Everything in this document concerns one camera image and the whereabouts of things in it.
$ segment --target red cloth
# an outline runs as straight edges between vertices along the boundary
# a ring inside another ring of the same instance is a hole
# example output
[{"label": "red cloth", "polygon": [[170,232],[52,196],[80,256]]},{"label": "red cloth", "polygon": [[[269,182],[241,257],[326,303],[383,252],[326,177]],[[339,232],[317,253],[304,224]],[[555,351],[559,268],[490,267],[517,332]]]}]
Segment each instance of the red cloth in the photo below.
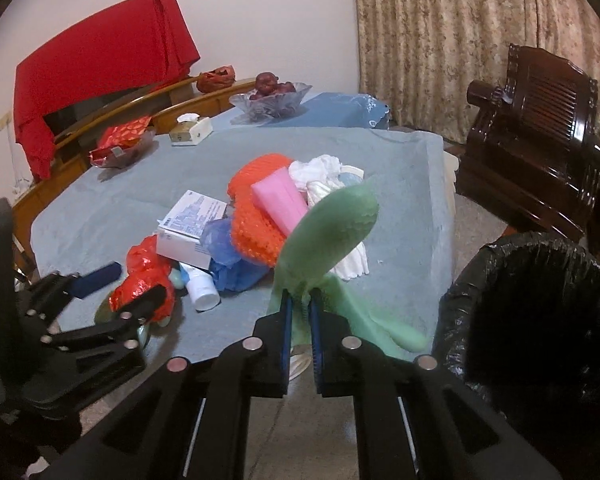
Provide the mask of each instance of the red cloth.
[{"label": "red cloth", "polygon": [[31,172],[51,176],[54,135],[43,116],[178,79],[199,59],[176,0],[125,0],[47,41],[16,68],[13,123]]}]

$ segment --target curtain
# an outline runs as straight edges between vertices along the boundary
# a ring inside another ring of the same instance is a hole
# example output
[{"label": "curtain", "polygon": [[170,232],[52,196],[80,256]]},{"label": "curtain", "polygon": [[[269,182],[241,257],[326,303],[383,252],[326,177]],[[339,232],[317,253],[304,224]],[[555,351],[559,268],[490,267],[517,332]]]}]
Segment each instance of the curtain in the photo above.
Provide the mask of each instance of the curtain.
[{"label": "curtain", "polygon": [[586,0],[357,0],[360,89],[398,124],[463,142],[473,79],[503,84],[509,43],[570,59],[598,80],[600,19]]}]

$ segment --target orange knitted cloth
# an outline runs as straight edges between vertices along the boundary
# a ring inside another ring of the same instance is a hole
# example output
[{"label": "orange knitted cloth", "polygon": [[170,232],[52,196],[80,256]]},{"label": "orange knitted cloth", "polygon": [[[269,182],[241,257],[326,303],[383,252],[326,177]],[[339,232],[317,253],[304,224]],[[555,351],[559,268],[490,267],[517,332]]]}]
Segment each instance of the orange knitted cloth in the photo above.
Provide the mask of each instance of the orange knitted cloth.
[{"label": "orange knitted cloth", "polygon": [[286,238],[269,215],[253,204],[251,185],[280,168],[287,168],[292,162],[293,159],[279,153],[255,158],[234,175],[226,190],[235,206],[232,243],[243,256],[269,267],[276,265]]}]

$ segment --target trash can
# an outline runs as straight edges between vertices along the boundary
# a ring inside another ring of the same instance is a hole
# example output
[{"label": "trash can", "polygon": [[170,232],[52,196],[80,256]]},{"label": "trash can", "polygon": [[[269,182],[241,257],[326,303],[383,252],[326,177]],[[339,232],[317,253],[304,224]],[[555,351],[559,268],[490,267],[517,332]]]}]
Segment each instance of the trash can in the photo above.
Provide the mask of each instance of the trash can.
[{"label": "trash can", "polygon": [[433,353],[565,480],[600,479],[600,263],[584,248],[484,246],[440,302]]}]

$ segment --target white bottle cap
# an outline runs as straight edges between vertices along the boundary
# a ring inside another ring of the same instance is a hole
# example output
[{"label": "white bottle cap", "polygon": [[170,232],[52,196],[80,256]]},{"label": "white bottle cap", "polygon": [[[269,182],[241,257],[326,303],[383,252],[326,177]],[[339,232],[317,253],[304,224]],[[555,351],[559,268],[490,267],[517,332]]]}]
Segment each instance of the white bottle cap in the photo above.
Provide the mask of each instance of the white bottle cap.
[{"label": "white bottle cap", "polygon": [[189,275],[186,287],[193,308],[198,312],[204,312],[220,303],[220,295],[210,274],[187,264],[180,263],[180,265]]}]

